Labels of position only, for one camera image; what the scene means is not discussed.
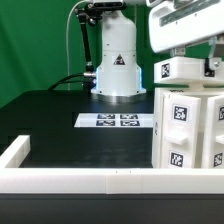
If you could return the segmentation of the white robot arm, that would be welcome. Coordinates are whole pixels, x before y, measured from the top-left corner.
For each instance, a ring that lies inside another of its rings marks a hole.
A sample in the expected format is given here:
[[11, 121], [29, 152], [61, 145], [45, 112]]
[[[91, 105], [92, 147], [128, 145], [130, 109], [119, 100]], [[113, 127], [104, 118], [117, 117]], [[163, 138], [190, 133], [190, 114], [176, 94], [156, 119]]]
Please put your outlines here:
[[150, 46], [155, 53], [173, 52], [155, 65], [157, 82], [189, 83], [204, 71], [203, 59], [184, 56], [187, 46], [224, 35], [224, 0], [88, 0], [90, 17], [102, 20], [102, 62], [91, 93], [109, 100], [144, 94], [136, 62], [136, 25], [122, 11], [147, 5]]

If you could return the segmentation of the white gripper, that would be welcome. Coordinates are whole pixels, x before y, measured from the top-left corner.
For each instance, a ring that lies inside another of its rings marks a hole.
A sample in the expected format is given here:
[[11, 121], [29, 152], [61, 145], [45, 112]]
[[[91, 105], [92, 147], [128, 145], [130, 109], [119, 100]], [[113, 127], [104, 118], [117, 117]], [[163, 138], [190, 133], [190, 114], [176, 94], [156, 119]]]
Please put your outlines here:
[[171, 57], [184, 57], [186, 50], [180, 46], [210, 38], [204, 76], [214, 77], [221, 69], [224, 36], [217, 35], [224, 33], [224, 0], [193, 0], [179, 9], [171, 1], [163, 1], [151, 9], [148, 22], [150, 45], [155, 53], [171, 49]]

